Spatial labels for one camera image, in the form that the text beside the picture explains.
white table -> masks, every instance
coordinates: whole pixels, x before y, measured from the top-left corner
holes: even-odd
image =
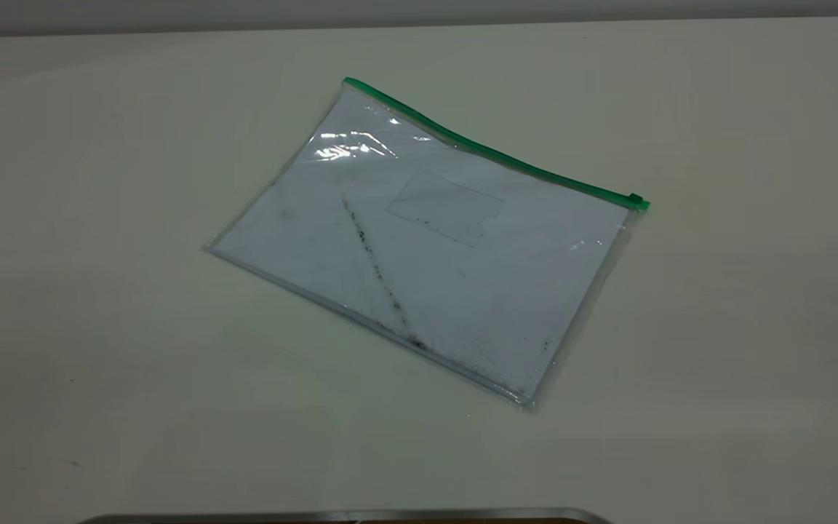
[[[652,202],[521,412],[200,251],[344,76]],[[838,522],[838,19],[0,39],[0,522]]]

metal edge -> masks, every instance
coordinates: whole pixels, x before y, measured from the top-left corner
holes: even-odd
[[[566,518],[586,524],[612,524],[599,515],[573,507],[460,510],[375,510],[313,513],[101,515],[79,524],[247,524],[252,522],[346,522],[357,520],[467,520],[468,518]]]

green zipper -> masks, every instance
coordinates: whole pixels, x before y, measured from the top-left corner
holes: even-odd
[[[575,189],[575,191],[587,193],[588,195],[597,197],[598,199],[604,199],[606,202],[612,202],[615,203],[615,205],[621,205],[628,209],[645,211],[649,208],[648,200],[643,199],[635,193],[626,196],[622,193],[612,192],[609,189],[591,186],[589,183],[578,182],[576,180],[566,178],[565,176],[555,175],[555,173],[548,172],[548,170],[539,169],[536,166],[527,164],[522,160],[512,158],[512,156],[501,153],[498,150],[486,147],[485,145],[482,145],[482,143],[474,142],[474,140],[465,138],[452,130],[445,129],[438,123],[433,122],[432,119],[429,119],[428,116],[412,109],[412,107],[406,106],[405,103],[399,102],[399,100],[386,93],[379,92],[379,90],[376,90],[374,87],[371,87],[358,79],[352,79],[352,77],[349,76],[346,77],[345,83],[370,96],[370,98],[376,99],[378,102],[385,104],[385,106],[389,106],[392,109],[399,111],[399,113],[403,113],[403,115],[416,120],[416,122],[422,126],[429,128],[436,134],[439,134],[440,137],[451,140],[453,143],[456,143],[456,145],[462,146],[464,149],[468,149],[468,151],[471,151],[476,155],[483,156],[485,159],[491,159],[493,162],[503,164],[515,170],[521,170],[521,172],[526,173],[526,175],[541,178],[546,182],[558,183],[559,186]]]

dark stain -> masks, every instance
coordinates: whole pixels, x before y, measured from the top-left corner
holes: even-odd
[[[380,271],[380,266],[377,264],[377,256],[373,252],[373,247],[370,246],[370,241],[367,238],[362,225],[360,225],[360,221],[358,220],[358,215],[354,211],[352,211],[351,206],[348,205],[348,200],[342,196],[342,206],[345,206],[345,211],[348,213],[349,218],[351,218],[351,222],[354,224],[356,231],[358,231],[358,238],[362,243],[362,247],[364,248],[364,252],[367,253],[367,258],[370,260],[370,265],[373,266],[373,273],[377,277],[378,281],[383,286],[383,291],[386,291],[386,295],[390,298],[390,303],[393,306],[394,311],[399,312],[399,321],[402,322],[403,328],[406,328],[406,331],[412,332],[412,326],[410,325],[410,319],[406,316],[406,312],[403,311],[403,306],[399,304],[399,299],[396,299],[396,296],[393,294],[393,290],[390,289],[390,286],[386,284],[386,281],[383,279],[383,272]],[[389,329],[385,325],[380,324],[377,322],[378,325],[381,325],[382,328]],[[410,336],[410,343],[413,346],[419,349],[425,349],[428,351],[428,347],[423,344],[422,341],[419,341],[416,338],[416,335]]]
[[[416,348],[422,349],[422,351],[424,351],[424,352],[428,351],[428,346],[426,346],[426,343],[420,341],[419,338],[416,338],[416,335],[410,336],[409,337],[409,342],[410,342],[410,344],[412,344]]]

plastic pouch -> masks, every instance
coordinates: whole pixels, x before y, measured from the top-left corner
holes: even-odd
[[[646,209],[345,79],[283,173],[207,249],[532,405]]]

